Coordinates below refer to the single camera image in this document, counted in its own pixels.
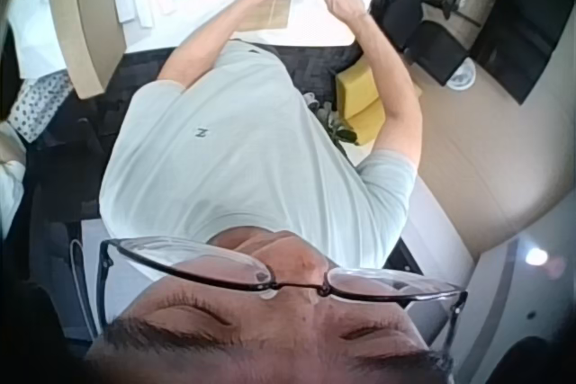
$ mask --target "cardboard box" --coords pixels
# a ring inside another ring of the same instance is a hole
[[[114,0],[49,0],[58,43],[80,99],[102,94],[126,50]]]
[[[290,18],[292,0],[266,0],[246,17],[238,31],[261,31],[263,29],[285,29]]]

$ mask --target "light gray t-shirt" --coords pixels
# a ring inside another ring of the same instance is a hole
[[[391,151],[356,169],[282,62],[227,44],[190,89],[132,98],[100,192],[111,236],[207,242],[223,230],[289,230],[346,267],[379,268],[406,223],[415,166]]]

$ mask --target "beige floor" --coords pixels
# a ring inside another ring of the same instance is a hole
[[[464,43],[475,37],[473,28],[456,19],[444,25]],[[550,64],[522,106],[481,68],[474,87],[462,93],[411,69],[423,89],[420,176],[475,258],[574,188],[575,27],[572,12]]]

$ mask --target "yellow object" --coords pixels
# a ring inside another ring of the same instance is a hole
[[[422,90],[416,84],[414,89],[420,97]],[[336,76],[336,95],[340,118],[356,133],[357,144],[373,141],[386,115],[365,56]]]

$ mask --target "person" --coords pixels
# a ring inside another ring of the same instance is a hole
[[[263,1],[223,10],[131,101],[103,179],[103,222],[131,239],[120,244],[132,257],[148,249],[176,270],[136,264],[152,283],[104,325],[87,361],[117,382],[448,382],[450,361],[401,305],[326,290],[352,274],[339,266],[382,269],[406,223],[422,143],[410,75],[363,0],[325,0],[364,50],[386,112],[354,168],[281,61],[229,41]],[[260,282],[275,291],[247,292]]]

